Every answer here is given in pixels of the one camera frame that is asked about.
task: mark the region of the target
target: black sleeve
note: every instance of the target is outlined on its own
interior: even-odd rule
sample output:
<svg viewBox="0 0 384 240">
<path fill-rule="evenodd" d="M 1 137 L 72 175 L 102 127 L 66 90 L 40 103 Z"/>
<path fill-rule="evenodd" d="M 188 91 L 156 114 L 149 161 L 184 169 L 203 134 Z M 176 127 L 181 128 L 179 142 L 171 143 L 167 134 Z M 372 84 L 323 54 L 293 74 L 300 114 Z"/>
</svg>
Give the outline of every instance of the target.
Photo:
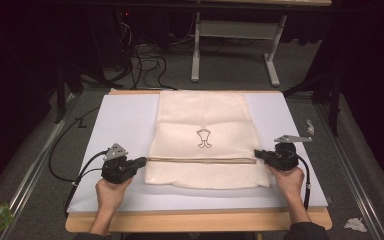
<svg viewBox="0 0 384 240">
<path fill-rule="evenodd" d="M 283 240 L 329 240 L 326 230 L 312 222 L 295 223 Z"/>
<path fill-rule="evenodd" d="M 112 240 L 111 235 L 101 236 L 92 233 L 79 233 L 73 240 Z"/>
</svg>

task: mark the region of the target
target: cream towel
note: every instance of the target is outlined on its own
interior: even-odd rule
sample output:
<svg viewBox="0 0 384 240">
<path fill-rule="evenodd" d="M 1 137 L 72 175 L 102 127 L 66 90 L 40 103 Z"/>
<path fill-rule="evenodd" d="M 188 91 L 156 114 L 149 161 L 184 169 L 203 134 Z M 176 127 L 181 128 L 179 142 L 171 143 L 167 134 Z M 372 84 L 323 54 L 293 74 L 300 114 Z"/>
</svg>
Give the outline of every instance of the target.
<svg viewBox="0 0 384 240">
<path fill-rule="evenodd" d="M 242 93 L 160 93 L 145 182 L 187 188 L 269 186 L 254 157 L 258 136 Z"/>
</svg>

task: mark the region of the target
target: printed logo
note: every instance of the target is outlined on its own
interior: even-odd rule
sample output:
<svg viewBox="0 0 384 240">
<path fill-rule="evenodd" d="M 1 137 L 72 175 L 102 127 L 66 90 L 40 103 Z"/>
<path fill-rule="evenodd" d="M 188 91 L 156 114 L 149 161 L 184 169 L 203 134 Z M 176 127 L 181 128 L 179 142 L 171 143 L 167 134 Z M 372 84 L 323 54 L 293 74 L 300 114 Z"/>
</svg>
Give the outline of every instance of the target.
<svg viewBox="0 0 384 240">
<path fill-rule="evenodd" d="M 207 148 L 211 147 L 211 144 L 208 143 L 208 136 L 210 136 L 210 131 L 207 129 L 201 129 L 198 132 L 199 137 L 201 138 L 201 143 L 198 144 L 200 148 L 203 148 L 204 146 Z"/>
</svg>

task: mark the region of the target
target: white paper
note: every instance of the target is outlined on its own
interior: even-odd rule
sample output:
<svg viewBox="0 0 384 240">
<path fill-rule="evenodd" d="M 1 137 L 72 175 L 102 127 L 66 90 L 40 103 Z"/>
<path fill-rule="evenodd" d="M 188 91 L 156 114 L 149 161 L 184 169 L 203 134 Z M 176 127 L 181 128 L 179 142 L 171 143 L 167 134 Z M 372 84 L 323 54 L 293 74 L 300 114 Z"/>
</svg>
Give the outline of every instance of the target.
<svg viewBox="0 0 384 240">
<path fill-rule="evenodd" d="M 274 151 L 275 138 L 282 135 L 298 135 L 292 116 L 282 93 L 246 93 L 253 121 L 257 127 L 260 144 L 264 150 Z M 158 94 L 107 95 L 104 97 L 83 165 L 96 153 L 106 150 L 114 143 L 120 144 L 129 154 L 128 159 L 147 157 L 154 136 L 154 124 L 158 109 Z M 310 206 L 327 206 L 325 196 L 314 174 L 302 143 L 295 143 L 297 154 L 303 157 L 310 168 Z M 90 166 L 101 168 L 102 158 Z M 86 175 L 81 181 L 68 212 L 96 212 L 95 183 L 101 172 Z M 119 211 L 159 210 L 215 210 L 258 209 L 285 207 L 274 177 L 270 188 L 239 190 L 196 190 L 169 185 L 147 185 L 143 181 L 143 169 L 139 169 Z"/>
</svg>

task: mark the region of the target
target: hand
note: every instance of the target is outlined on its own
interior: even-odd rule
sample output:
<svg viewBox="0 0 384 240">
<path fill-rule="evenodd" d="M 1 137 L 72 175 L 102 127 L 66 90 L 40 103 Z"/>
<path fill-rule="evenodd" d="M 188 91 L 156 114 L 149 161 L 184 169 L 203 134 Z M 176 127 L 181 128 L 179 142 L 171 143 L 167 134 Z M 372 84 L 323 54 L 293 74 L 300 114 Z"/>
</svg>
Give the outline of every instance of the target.
<svg viewBox="0 0 384 240">
<path fill-rule="evenodd" d="M 124 192 L 132 180 L 133 178 L 130 178 L 121 184 L 110 183 L 105 179 L 99 180 L 95 185 L 99 209 L 116 211 L 123 202 Z"/>
<path fill-rule="evenodd" d="M 275 176 L 277 187 L 285 197 L 291 223 L 311 222 L 301 200 L 301 187 L 304 180 L 304 173 L 301 168 L 295 167 L 289 171 L 279 171 L 268 165 L 267 167 Z"/>
<path fill-rule="evenodd" d="M 114 213 L 123 202 L 124 192 L 132 180 L 133 178 L 130 178 L 121 184 L 114 184 L 101 179 L 96 183 L 98 212 L 89 230 L 90 233 L 102 236 L 108 234 Z"/>
<path fill-rule="evenodd" d="M 289 171 L 279 171 L 267 165 L 267 168 L 275 176 L 277 186 L 285 197 L 290 195 L 301 195 L 304 172 L 301 168 L 295 167 Z"/>
</svg>

